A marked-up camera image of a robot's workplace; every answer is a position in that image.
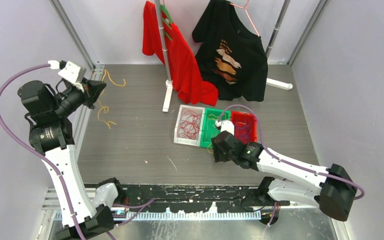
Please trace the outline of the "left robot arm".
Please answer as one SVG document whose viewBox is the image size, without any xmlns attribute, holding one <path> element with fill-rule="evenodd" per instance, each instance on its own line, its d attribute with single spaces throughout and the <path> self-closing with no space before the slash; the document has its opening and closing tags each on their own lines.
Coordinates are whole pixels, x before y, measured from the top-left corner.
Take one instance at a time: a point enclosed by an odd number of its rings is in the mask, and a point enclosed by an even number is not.
<svg viewBox="0 0 384 240">
<path fill-rule="evenodd" d="M 116 178 L 98 184 L 90 199 L 80 175 L 72 123 L 69 115 L 78 107 L 94 108 L 105 89 L 104 82 L 82 79 L 76 87 L 64 81 L 65 90 L 55 92 L 40 80 L 18 89 L 25 119 L 30 125 L 29 144 L 46 166 L 58 197 L 62 229 L 58 240 L 88 240 L 108 233 L 115 226 L 111 207 L 121 206 L 126 193 Z"/>
</svg>

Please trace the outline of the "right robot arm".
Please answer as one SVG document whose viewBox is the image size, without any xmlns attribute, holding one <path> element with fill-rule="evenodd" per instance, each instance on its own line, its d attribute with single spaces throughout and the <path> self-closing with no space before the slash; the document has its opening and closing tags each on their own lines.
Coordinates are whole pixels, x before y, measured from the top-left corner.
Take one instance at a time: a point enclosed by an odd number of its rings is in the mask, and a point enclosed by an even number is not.
<svg viewBox="0 0 384 240">
<path fill-rule="evenodd" d="M 243 169 L 270 174 L 261 181 L 257 198 L 263 205 L 282 201 L 317 207 L 337 221 L 348 220 L 358 188 L 338 164 L 311 165 L 258 142 L 244 144 L 228 131 L 211 140 L 215 162 L 232 161 Z"/>
</svg>

